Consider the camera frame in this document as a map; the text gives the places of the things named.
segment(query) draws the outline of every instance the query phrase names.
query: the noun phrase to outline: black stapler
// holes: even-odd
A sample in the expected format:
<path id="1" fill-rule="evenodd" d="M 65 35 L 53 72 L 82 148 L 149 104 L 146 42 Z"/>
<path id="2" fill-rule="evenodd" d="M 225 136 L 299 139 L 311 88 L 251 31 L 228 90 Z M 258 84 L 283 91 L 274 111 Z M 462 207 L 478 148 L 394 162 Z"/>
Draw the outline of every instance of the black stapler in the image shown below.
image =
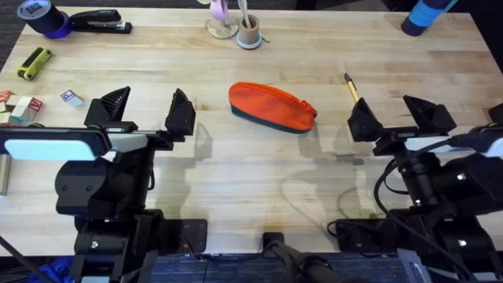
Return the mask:
<path id="1" fill-rule="evenodd" d="M 101 9 L 77 13 L 70 17 L 73 31 L 130 34 L 133 26 L 123 23 L 116 9 Z"/>

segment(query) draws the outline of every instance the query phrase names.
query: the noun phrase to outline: orange pouch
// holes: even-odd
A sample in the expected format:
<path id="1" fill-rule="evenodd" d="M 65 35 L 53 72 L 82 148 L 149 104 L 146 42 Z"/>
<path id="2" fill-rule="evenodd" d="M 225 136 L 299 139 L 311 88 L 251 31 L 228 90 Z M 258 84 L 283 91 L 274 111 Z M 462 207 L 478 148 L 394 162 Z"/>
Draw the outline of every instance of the orange pouch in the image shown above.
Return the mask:
<path id="1" fill-rule="evenodd" d="M 304 133 L 318 114 L 311 105 L 275 87 L 236 83 L 229 88 L 232 112 L 253 122 L 290 133 Z"/>

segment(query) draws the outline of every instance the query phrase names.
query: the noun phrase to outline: wooden table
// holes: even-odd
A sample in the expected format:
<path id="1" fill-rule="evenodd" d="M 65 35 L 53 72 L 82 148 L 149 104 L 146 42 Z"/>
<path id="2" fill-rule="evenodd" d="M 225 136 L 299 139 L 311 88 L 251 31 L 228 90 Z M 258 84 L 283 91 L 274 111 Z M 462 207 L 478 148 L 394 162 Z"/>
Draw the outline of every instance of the wooden table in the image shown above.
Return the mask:
<path id="1" fill-rule="evenodd" d="M 60 7 L 69 14 L 87 9 Z M 235 39 L 213 39 L 204 30 L 206 9 L 119 11 L 133 23 L 131 35 L 49 40 L 25 28 L 0 86 L 43 101 L 37 122 L 55 127 L 83 127 L 91 99 L 131 86 L 124 120 L 145 130 L 162 127 L 171 94 L 185 91 L 197 110 L 195 135 L 156 155 L 156 188 L 147 205 L 167 218 L 207 219 L 207 252 L 257 252 L 265 231 L 283 232 L 301 251 L 332 252 L 327 222 L 382 215 L 372 188 L 389 158 L 372 156 L 370 143 L 352 142 L 344 72 L 387 126 L 413 125 L 404 94 L 445 104 L 459 125 L 454 132 L 487 123 L 483 110 L 501 102 L 503 78 L 466 14 L 442 15 L 412 38 L 399 30 L 401 13 L 253 11 L 271 42 L 245 51 Z M 36 46 L 55 56 L 26 82 L 15 72 Z M 239 81 L 309 101 L 319 113 L 316 127 L 288 134 L 234 116 L 227 90 Z M 85 99 L 83 107 L 74 110 L 60 99 L 68 89 Z M 0 234 L 26 255 L 73 253 L 73 218 L 55 211 L 54 178 L 62 164 L 12 164 Z M 403 188 L 398 174 L 389 183 Z M 382 195 L 389 208 L 410 204 L 385 189 Z M 482 217 L 500 248 L 502 216 Z"/>

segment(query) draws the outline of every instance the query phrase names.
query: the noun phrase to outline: pen holder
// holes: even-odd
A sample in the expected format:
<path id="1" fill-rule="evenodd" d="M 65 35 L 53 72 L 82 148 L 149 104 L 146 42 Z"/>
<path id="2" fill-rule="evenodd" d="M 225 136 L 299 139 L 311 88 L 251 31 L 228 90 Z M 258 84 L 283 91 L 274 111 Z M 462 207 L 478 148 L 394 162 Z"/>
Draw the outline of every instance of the pen holder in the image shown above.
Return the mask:
<path id="1" fill-rule="evenodd" d="M 251 27 L 246 26 L 244 17 L 239 22 L 239 32 L 237 33 L 237 44 L 246 50 L 258 48 L 262 43 L 262 35 L 259 32 L 259 19 L 253 15 L 248 16 Z"/>

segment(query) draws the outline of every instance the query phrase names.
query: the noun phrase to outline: wooden block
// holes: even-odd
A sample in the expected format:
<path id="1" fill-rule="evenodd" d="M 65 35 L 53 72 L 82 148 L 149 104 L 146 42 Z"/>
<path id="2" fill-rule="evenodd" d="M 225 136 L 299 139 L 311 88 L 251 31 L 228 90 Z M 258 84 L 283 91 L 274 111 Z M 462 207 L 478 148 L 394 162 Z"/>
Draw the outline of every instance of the wooden block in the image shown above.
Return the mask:
<path id="1" fill-rule="evenodd" d="M 33 97 L 21 97 L 11 116 L 15 117 L 19 121 L 32 122 L 37 113 L 40 111 L 42 105 L 43 103 L 40 100 Z"/>
<path id="2" fill-rule="evenodd" d="M 65 91 L 61 95 L 61 98 L 71 107 L 79 107 L 84 102 L 84 100 L 80 98 L 80 96 L 75 94 L 72 90 Z"/>
<path id="3" fill-rule="evenodd" d="M 7 112 L 7 104 L 5 101 L 0 102 L 0 113 Z"/>
<path id="4" fill-rule="evenodd" d="M 0 102 L 7 102 L 11 96 L 16 95 L 10 90 L 0 92 Z"/>
<path id="5" fill-rule="evenodd" d="M 0 196 L 7 194 L 9 184 L 10 155 L 0 154 Z"/>
<path id="6" fill-rule="evenodd" d="M 0 102 L 6 104 L 6 111 L 12 112 L 16 108 L 20 96 L 10 90 L 0 92 Z"/>
<path id="7" fill-rule="evenodd" d="M 10 113 L 0 113 L 0 127 L 12 127 L 9 122 Z M 0 154 L 0 196 L 7 194 L 7 185 L 9 183 L 10 156 L 8 154 Z"/>
<path id="8" fill-rule="evenodd" d="M 12 117 L 9 112 L 0 113 L 0 127 L 18 127 L 21 121 Z"/>

